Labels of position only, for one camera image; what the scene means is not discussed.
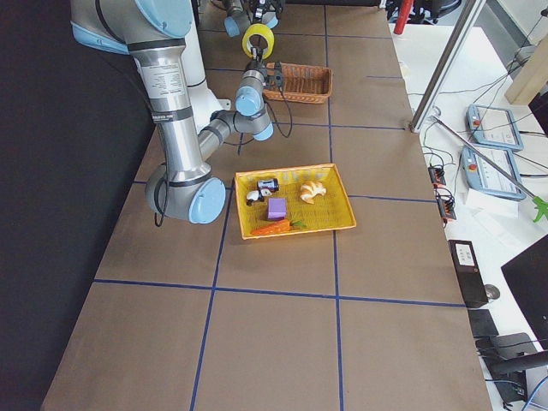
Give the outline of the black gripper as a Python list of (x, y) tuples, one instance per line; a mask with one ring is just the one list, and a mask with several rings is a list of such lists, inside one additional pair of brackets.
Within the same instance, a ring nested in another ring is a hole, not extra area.
[(253, 21), (279, 18), (284, 9), (284, 0), (251, 0), (250, 12)]
[(260, 73), (262, 77), (265, 77), (265, 64), (263, 62), (263, 49), (258, 46), (253, 46), (251, 48), (252, 60), (247, 64), (244, 72), (257, 72)]

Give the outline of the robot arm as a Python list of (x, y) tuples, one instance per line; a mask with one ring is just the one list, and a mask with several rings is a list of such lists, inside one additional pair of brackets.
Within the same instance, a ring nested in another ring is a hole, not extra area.
[(225, 110), (208, 88), (189, 1), (73, 1), (74, 38), (88, 47), (130, 55), (146, 89), (165, 161), (146, 184), (146, 199), (160, 217), (210, 223), (226, 191), (207, 159), (235, 133), (266, 140), (273, 126), (263, 100), (264, 64), (247, 65)]
[(241, 36), (252, 24), (275, 27), (285, 8), (284, 0), (223, 0), (221, 4), (226, 11), (224, 28), (231, 38)]

